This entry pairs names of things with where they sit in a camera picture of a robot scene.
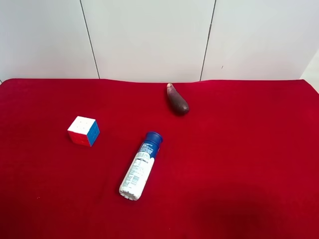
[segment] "white plastic bottle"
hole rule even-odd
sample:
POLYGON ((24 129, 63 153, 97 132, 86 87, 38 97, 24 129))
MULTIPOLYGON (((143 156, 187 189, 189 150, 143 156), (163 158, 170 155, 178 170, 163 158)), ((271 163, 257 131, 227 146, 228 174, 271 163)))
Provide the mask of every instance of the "white plastic bottle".
POLYGON ((120 186, 119 192, 123 197, 134 201, 140 198, 162 141, 158 133, 147 133, 120 186))

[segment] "red tablecloth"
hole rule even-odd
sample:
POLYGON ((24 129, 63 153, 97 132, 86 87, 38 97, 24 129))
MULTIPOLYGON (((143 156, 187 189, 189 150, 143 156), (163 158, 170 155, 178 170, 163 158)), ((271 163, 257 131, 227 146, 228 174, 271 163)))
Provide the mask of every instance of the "red tablecloth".
POLYGON ((318 239, 319 95, 304 80, 0 85, 1 239, 318 239), (94 118, 92 147, 67 129, 94 118), (118 193, 146 132, 163 136, 138 201, 118 193))

